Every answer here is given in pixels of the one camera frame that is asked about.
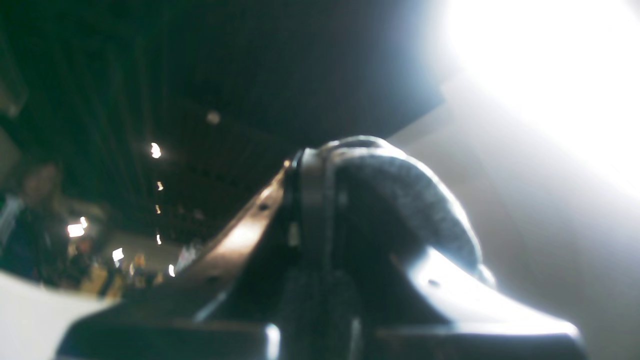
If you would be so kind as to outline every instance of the person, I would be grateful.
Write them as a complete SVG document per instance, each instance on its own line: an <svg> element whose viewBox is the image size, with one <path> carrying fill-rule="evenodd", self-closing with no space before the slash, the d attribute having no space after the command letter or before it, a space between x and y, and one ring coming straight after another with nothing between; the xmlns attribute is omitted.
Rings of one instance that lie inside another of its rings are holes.
<svg viewBox="0 0 640 360"><path fill-rule="evenodd" d="M0 192L0 268L54 282L56 263L47 222L55 217L62 166L42 153L22 157Z"/></svg>
<svg viewBox="0 0 640 360"><path fill-rule="evenodd" d="M199 238L195 238L189 245L183 247L174 272L177 274L189 266L198 257L202 247L202 240Z"/></svg>

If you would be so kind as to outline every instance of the ceiling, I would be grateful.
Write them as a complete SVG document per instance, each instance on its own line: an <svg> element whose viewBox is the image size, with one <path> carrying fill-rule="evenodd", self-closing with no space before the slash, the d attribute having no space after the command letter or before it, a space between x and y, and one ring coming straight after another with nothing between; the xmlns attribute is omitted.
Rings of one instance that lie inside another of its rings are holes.
<svg viewBox="0 0 640 360"><path fill-rule="evenodd" d="M3 2L29 98L0 124L23 149L58 153L65 193L108 204L117 227L209 237L296 149L387 137L442 102L425 55L430 11L417 0Z"/></svg>

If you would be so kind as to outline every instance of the ceiling light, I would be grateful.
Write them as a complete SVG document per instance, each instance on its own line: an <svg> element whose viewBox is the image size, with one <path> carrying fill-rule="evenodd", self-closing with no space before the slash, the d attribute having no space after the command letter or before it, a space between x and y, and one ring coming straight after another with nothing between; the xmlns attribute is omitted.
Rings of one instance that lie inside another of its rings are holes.
<svg viewBox="0 0 640 360"><path fill-rule="evenodd" d="M152 142L151 143L151 157L154 159L158 159L160 157L160 155L162 155L162 152L160 151L160 146L158 146L158 144Z"/></svg>
<svg viewBox="0 0 640 360"><path fill-rule="evenodd" d="M625 1L452 0L447 33L516 118L640 194L640 23Z"/></svg>
<svg viewBox="0 0 640 360"><path fill-rule="evenodd" d="M82 224L73 224L67 226L67 232L69 233L70 238L77 238L78 236L84 235Z"/></svg>
<svg viewBox="0 0 640 360"><path fill-rule="evenodd" d="M122 252L122 248L116 249L112 253L113 261L118 261L124 258L124 253Z"/></svg>
<svg viewBox="0 0 640 360"><path fill-rule="evenodd" d="M211 125L218 125L220 123L220 113L215 110L211 110L207 113L207 122Z"/></svg>

